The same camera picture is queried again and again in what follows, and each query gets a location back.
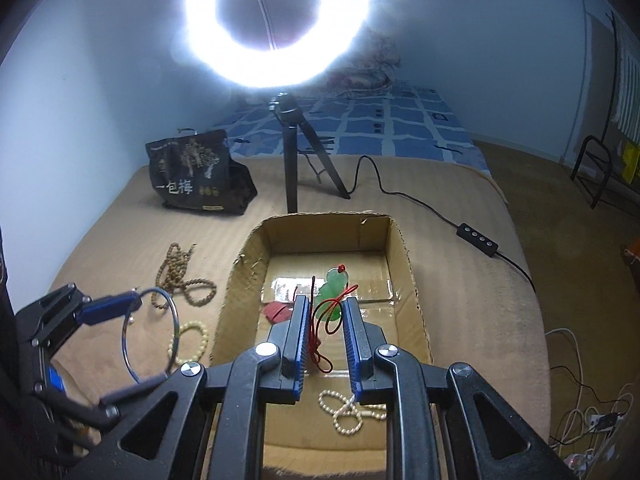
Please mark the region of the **blue thin bangle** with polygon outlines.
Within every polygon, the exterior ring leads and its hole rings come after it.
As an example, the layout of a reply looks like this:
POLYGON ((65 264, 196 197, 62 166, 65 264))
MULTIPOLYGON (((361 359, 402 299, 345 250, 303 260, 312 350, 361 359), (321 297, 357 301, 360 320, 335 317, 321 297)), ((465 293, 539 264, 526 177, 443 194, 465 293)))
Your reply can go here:
POLYGON ((142 298, 152 294, 157 294, 163 297, 163 300, 165 300, 165 304, 168 307, 172 319, 171 343, 169 344, 168 361, 164 369, 164 374, 168 375, 177 362, 180 339, 180 321, 175 301, 170 296, 170 293, 161 287, 153 286, 143 290, 134 289, 134 302, 126 311, 124 320, 122 321, 122 331, 120 332, 120 351, 122 352, 122 359, 124 360, 126 370, 136 384, 140 384, 140 382, 142 382, 142 379, 134 370, 134 367, 131 365, 129 359, 127 341, 128 327, 129 322, 132 318, 132 314, 134 313, 134 307, 140 307, 142 305, 142 298))

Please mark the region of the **black snack bag gold print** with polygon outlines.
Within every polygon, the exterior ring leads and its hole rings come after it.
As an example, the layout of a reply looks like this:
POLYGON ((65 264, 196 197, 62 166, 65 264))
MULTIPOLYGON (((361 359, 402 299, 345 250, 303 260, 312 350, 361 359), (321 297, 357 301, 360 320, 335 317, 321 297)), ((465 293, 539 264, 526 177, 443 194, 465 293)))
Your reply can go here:
POLYGON ((257 196, 250 170, 231 157, 222 129, 153 141, 145 151, 152 188, 166 207, 244 214, 257 196))

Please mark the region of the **brown cardboard box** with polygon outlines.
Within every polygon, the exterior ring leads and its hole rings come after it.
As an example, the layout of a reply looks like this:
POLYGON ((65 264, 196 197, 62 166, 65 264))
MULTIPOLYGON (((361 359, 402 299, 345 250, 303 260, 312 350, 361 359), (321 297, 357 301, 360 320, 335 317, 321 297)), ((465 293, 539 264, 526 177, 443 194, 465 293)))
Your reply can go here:
MULTIPOLYGON (((342 264, 365 321, 386 340, 418 360, 432 360, 411 263, 397 222, 373 212, 286 214, 264 220, 247 235, 232 264, 209 361, 222 364, 267 338, 264 307, 308 295, 326 272, 342 264)), ((328 374, 307 364, 304 390, 294 405, 270 405, 266 415, 264 476, 267 479, 382 477, 384 422, 368 420, 344 437, 322 411, 318 396, 350 393, 343 335, 322 334, 320 352, 328 374)))

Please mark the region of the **tan fleece blanket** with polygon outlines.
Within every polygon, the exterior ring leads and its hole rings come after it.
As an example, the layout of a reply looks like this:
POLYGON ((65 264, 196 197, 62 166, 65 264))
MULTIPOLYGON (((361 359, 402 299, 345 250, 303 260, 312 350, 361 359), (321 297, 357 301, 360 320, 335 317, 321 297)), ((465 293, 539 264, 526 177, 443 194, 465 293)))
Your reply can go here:
MULTIPOLYGON (((297 214, 373 212, 393 218, 404 238, 432 360, 469 363, 538 434, 550 428, 548 352, 539 302, 525 278, 526 260, 506 198, 486 174, 450 162, 340 156, 336 166, 356 188, 343 200, 328 182, 299 170, 297 214), (499 245, 489 258, 456 234, 466 223, 499 245)), ((283 164, 275 157, 247 161, 258 193, 242 216, 167 209, 138 171, 67 259, 56 284, 75 283, 99 297, 145 288, 171 243, 192 248, 189 270, 218 287, 213 301, 179 304, 179 318, 198 320, 209 335, 187 333, 180 353, 212 353, 232 264, 247 235, 264 220, 285 216, 283 164)))

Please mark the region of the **black tripod stand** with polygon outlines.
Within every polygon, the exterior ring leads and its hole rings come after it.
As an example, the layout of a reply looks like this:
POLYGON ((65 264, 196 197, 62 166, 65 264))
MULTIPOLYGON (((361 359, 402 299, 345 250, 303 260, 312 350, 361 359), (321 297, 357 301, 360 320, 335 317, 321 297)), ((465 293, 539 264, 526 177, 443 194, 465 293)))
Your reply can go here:
POLYGON ((349 200, 350 195, 343 179, 294 96, 280 92, 270 101, 269 110, 282 129, 286 211, 289 214, 296 214, 298 211, 298 160, 303 155, 298 146, 300 132, 309 144, 311 153, 317 156, 322 169, 333 182, 337 194, 349 200))

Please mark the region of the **black metal rack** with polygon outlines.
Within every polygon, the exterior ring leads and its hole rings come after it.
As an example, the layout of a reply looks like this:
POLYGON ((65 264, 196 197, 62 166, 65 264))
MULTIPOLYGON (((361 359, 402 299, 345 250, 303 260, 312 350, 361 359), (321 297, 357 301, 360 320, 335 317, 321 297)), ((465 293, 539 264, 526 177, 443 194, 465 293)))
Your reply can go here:
POLYGON ((639 207, 639 39, 612 11, 590 16, 586 98, 570 178, 590 206, 639 207))

